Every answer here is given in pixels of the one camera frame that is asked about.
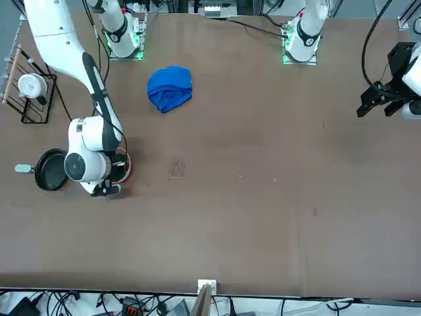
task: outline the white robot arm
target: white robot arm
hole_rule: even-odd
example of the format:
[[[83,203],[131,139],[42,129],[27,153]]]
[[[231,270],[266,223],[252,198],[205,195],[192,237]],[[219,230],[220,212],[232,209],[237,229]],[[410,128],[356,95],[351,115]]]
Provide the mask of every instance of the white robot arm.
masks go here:
[[[87,0],[87,3],[98,14],[110,39],[112,52],[120,58],[129,57],[140,45],[134,39],[139,19],[130,13],[123,14],[117,0]]]
[[[28,22],[42,59],[50,67],[85,85],[101,116],[75,118],[68,129],[66,174],[93,196],[120,191],[105,186],[122,127],[92,56],[81,46],[65,0],[24,0]]]
[[[421,43],[418,42],[412,51],[409,66],[402,76],[402,81],[418,96],[421,97]],[[402,108],[402,117],[405,119],[421,119],[421,102],[413,100],[405,103]]]
[[[309,61],[316,53],[328,14],[326,0],[306,0],[305,8],[292,20],[294,31],[286,50],[296,61]]]
[[[420,43],[397,43],[387,54],[392,79],[386,84],[370,82],[368,89],[361,94],[357,116],[364,117],[375,106],[387,104],[384,108],[387,117],[402,109],[404,119],[421,119],[420,55]]]

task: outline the blue cloth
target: blue cloth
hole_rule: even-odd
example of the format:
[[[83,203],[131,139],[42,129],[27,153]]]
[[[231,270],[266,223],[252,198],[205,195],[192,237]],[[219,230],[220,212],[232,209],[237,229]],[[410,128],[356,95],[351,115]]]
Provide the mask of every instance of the blue cloth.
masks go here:
[[[169,66],[157,70],[147,82],[147,96],[161,113],[191,99],[191,74],[188,69]]]

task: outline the floor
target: floor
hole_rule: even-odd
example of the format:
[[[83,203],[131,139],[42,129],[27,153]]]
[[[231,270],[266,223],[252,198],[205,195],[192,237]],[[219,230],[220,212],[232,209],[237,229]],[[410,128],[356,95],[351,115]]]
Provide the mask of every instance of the floor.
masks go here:
[[[24,297],[35,298],[37,294],[35,292],[11,292],[7,293],[4,296],[0,296],[0,313],[9,313],[12,308]],[[119,298],[124,298],[126,295],[119,294]],[[37,304],[37,308],[41,311],[40,316],[47,316],[47,300],[49,294],[45,294],[39,303]],[[74,300],[69,300],[66,304],[68,310],[75,316],[83,315],[83,316],[90,316],[90,315],[106,315],[104,312],[104,307],[97,305],[97,299],[99,297],[98,293],[84,293],[81,295],[80,300],[75,302]],[[137,295],[139,300],[143,298],[147,298],[148,296],[144,295]],[[164,300],[168,296],[160,296],[161,300]],[[218,306],[218,310],[215,308],[214,304],[212,304],[210,308],[209,316],[221,316],[221,315],[229,315],[230,312],[230,303],[227,297],[218,297],[215,296],[215,302]],[[254,312],[256,316],[280,316],[280,308],[282,304],[282,300],[279,299],[259,299],[259,298],[232,298],[234,303],[235,312],[239,315],[240,313],[247,313],[247,312]],[[171,298],[166,302],[167,309],[170,311],[173,309],[178,303],[182,300],[186,301],[187,308],[189,311],[192,310],[195,298],[194,297],[182,297],[176,296]],[[50,301],[50,308],[51,311],[57,300],[54,299],[54,296],[51,298]],[[121,310],[120,303],[114,299],[111,295],[106,295],[104,299],[105,306],[109,315],[112,315],[112,312],[115,312],[116,315]],[[300,302],[295,300],[287,300],[285,301],[284,305],[284,316],[296,314],[296,315],[313,315],[313,316],[334,316],[335,313],[330,311],[325,305],[321,305],[318,309],[312,311],[312,313],[298,313],[298,309],[314,307],[318,305],[320,302]],[[349,308],[340,311],[339,314],[341,316],[393,316],[393,315],[400,315],[400,316],[417,316],[419,315],[419,307],[399,307],[399,306],[382,306],[382,305],[368,305],[368,304],[353,304]],[[157,316],[156,312],[151,313],[151,316]]]

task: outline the brown table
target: brown table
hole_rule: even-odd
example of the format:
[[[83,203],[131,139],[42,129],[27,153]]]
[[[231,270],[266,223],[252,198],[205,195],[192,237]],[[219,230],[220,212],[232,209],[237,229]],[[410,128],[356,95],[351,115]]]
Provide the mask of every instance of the brown table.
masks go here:
[[[74,21],[96,58],[87,18]],[[328,20],[316,67],[284,66],[278,39],[237,24],[149,22],[145,59],[112,63],[107,81],[134,160],[121,196],[74,182],[42,192],[14,173],[66,149],[68,121],[59,100],[45,126],[1,109],[0,285],[194,292],[215,278],[220,293],[419,299],[420,123],[355,113],[372,20]],[[371,79],[403,39],[396,21],[379,23]],[[18,42],[39,58],[27,24]],[[194,92],[162,115],[146,83],[168,65],[191,70]],[[79,82],[59,86],[74,118],[90,115]],[[174,160],[183,178],[170,178]]]

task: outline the black frying pan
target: black frying pan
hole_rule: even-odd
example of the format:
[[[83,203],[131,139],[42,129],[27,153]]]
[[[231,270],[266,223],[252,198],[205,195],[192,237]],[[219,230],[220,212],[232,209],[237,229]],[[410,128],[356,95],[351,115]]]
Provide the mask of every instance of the black frying pan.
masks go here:
[[[16,165],[14,170],[19,173],[34,173],[35,182],[42,190],[55,191],[67,180],[64,171],[66,152],[53,148],[45,152],[35,167],[31,165]]]

